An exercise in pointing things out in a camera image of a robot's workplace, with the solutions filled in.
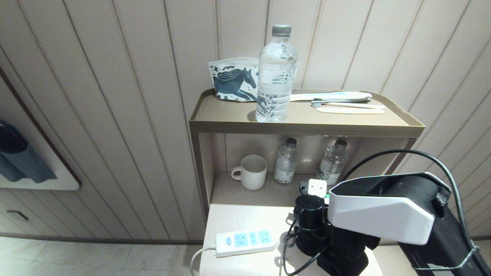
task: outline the white countertop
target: white countertop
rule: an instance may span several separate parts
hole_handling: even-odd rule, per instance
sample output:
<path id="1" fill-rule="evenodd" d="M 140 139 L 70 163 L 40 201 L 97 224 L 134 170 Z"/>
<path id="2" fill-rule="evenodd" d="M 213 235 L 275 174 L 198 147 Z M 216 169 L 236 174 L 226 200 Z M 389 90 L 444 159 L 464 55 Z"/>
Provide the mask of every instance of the white countertop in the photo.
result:
<path id="1" fill-rule="evenodd" d="M 231 231 L 267 229 L 276 237 L 282 237 L 288 231 L 292 220 L 293 207 L 211 204 L 204 247 L 213 245 L 217 234 Z M 213 251 L 208 250 L 202 253 L 199 274 L 200 276 L 283 276 L 286 274 L 280 265 L 282 252 L 282 243 L 273 251 L 223 258 L 216 258 Z M 382 276 L 372 251 L 366 249 L 365 253 L 369 264 L 361 276 Z M 310 259 L 296 246 L 287 248 L 286 255 L 288 272 L 293 272 Z M 299 275 L 326 276 L 328 274 L 314 262 Z"/>

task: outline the bottle cap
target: bottle cap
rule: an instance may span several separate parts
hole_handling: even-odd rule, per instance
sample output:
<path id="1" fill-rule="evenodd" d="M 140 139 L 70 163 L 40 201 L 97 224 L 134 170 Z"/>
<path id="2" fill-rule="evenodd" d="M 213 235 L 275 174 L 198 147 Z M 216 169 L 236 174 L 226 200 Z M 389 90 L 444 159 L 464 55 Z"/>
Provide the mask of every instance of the bottle cap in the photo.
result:
<path id="1" fill-rule="evenodd" d="M 338 140 L 336 141 L 336 143 L 334 144 L 334 146 L 335 146 L 337 149 L 345 149 L 347 145 L 348 145 L 348 143 L 346 143 L 346 141 L 341 140 L 341 139 L 338 139 Z"/>
<path id="2" fill-rule="evenodd" d="M 297 140 L 293 138 L 288 138 L 286 139 L 286 147 L 287 148 L 296 148 L 297 147 Z"/>
<path id="3" fill-rule="evenodd" d="M 274 24 L 273 36 L 275 37 L 290 37 L 292 33 L 292 25 L 289 24 Z"/>

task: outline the power strip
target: power strip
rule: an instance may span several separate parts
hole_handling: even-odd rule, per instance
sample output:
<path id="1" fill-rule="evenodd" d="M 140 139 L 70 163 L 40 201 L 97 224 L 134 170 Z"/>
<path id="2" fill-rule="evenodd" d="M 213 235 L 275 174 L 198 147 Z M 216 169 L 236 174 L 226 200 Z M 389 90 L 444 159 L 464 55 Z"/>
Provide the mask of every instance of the power strip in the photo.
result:
<path id="1" fill-rule="evenodd" d="M 248 230 L 217 234 L 215 252 L 218 258 L 233 255 L 271 251 L 278 245 L 278 238 L 269 230 Z"/>

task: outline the striped wallpaper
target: striped wallpaper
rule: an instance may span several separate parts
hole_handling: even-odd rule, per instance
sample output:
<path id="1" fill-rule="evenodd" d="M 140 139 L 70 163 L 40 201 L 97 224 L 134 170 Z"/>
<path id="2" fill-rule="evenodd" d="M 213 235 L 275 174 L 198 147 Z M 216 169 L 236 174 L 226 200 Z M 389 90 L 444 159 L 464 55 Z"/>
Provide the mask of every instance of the striped wallpaper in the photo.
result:
<path id="1" fill-rule="evenodd" d="M 491 235 L 489 0 L 1 0 L 0 67 L 82 180 L 0 189 L 0 235 L 202 240 L 187 120 L 207 62 L 293 25 L 295 88 L 381 93 L 426 126 L 472 236 Z M 10 92 L 0 82 L 3 100 Z M 436 166 L 408 157 L 399 172 Z M 25 213 L 29 223 L 5 210 Z"/>

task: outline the small water bottle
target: small water bottle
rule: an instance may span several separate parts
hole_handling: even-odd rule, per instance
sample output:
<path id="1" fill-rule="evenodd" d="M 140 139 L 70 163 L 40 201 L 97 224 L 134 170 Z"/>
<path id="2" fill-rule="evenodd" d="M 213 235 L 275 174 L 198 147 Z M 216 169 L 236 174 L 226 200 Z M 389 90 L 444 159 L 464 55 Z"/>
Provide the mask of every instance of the small water bottle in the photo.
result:
<path id="1" fill-rule="evenodd" d="M 348 161 L 347 145 L 346 141 L 338 139 L 334 146 L 328 147 L 324 152 L 316 178 L 326 180 L 328 189 L 336 185 L 339 175 Z"/>
<path id="2" fill-rule="evenodd" d="M 296 150 L 297 140 L 286 139 L 286 143 L 278 148 L 278 157 L 274 167 L 274 178 L 281 184 L 292 182 L 297 167 Z"/>
<path id="3" fill-rule="evenodd" d="M 288 43 L 291 32 L 291 25 L 273 25 L 273 39 L 259 55 L 258 122 L 286 121 L 297 68 L 297 52 Z"/>

